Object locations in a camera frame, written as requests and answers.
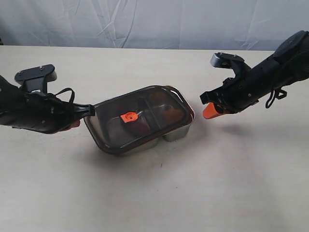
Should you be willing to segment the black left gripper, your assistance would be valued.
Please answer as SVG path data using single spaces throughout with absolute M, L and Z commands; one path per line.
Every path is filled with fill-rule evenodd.
M 21 128 L 53 134 L 79 127 L 81 119 L 95 115 L 95 108 L 91 104 L 74 103 L 74 99 L 74 93 L 71 93 L 68 101 L 61 100 L 57 94 L 30 94 L 26 98 L 25 108 L 21 110 Z

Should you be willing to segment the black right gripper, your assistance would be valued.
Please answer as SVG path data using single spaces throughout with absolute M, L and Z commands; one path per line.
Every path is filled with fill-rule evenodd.
M 206 91 L 200 95 L 206 108 L 202 115 L 205 119 L 212 119 L 220 115 L 237 114 L 259 102 L 259 99 L 270 94 L 266 102 L 269 108 L 275 99 L 285 97 L 282 90 L 282 81 L 279 80 L 279 71 L 285 63 L 283 57 L 267 57 L 251 68 L 243 77 L 228 77 L 222 86 Z

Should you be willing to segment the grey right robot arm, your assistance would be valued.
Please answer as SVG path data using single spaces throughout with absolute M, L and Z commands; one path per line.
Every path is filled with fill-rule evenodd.
M 272 55 L 254 67 L 245 60 L 228 53 L 214 53 L 211 65 L 215 68 L 232 69 L 235 77 L 228 77 L 222 86 L 200 95 L 206 105 L 205 119 L 240 113 L 269 95 L 265 107 L 287 96 L 282 88 L 309 77 L 309 33 L 301 30 L 286 39 Z

